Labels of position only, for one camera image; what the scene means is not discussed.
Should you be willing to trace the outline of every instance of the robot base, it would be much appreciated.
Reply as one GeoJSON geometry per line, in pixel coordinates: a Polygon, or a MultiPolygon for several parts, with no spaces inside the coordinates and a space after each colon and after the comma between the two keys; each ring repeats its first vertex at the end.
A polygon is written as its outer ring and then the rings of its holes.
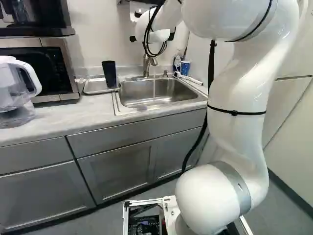
{"type": "MultiPolygon", "coordinates": [[[[123,235],[197,235],[188,228],[180,215],[176,197],[125,201],[123,235]]],[[[225,227],[219,235],[253,235],[245,218],[225,227]]]]}

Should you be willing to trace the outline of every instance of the floor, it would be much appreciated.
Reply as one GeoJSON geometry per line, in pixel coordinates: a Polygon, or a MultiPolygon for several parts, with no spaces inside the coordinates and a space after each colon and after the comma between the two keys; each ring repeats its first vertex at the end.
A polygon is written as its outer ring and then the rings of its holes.
{"type": "MultiPolygon", "coordinates": [[[[173,195],[171,181],[133,199],[152,199],[173,195]]],[[[274,183],[268,196],[245,216],[254,235],[312,235],[313,220],[294,204],[274,183]]],[[[27,235],[122,235],[122,202],[93,214],[27,235]]]]}

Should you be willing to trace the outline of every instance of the gray countertop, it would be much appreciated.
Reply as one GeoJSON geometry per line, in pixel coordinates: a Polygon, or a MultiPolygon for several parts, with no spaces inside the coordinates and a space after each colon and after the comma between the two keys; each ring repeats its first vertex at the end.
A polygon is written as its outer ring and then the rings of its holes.
{"type": "MultiPolygon", "coordinates": [[[[207,92],[204,87],[189,84],[207,92]]],[[[205,107],[206,102],[202,101],[116,116],[111,94],[82,96],[77,103],[41,105],[36,108],[36,118],[29,123],[11,129],[0,129],[0,147],[72,135],[205,107]]]]}

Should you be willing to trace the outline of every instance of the kitchen sink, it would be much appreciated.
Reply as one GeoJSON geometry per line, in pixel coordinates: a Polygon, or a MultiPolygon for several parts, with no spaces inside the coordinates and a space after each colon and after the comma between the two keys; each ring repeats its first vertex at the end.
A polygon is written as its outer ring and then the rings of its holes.
{"type": "Polygon", "coordinates": [[[151,78],[126,80],[112,95],[116,115],[207,100],[200,91],[176,78],[156,78],[155,83],[151,78]]]}
{"type": "Polygon", "coordinates": [[[151,105],[168,104],[195,99],[198,95],[174,78],[125,81],[118,91],[122,105],[129,108],[143,108],[151,105]]]}

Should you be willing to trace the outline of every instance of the running water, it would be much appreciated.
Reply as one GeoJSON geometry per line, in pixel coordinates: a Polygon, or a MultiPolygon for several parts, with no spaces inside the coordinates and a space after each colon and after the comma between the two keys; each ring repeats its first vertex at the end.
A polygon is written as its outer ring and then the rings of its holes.
{"type": "Polygon", "coordinates": [[[156,68],[153,66],[153,100],[156,98],[156,68]]]}

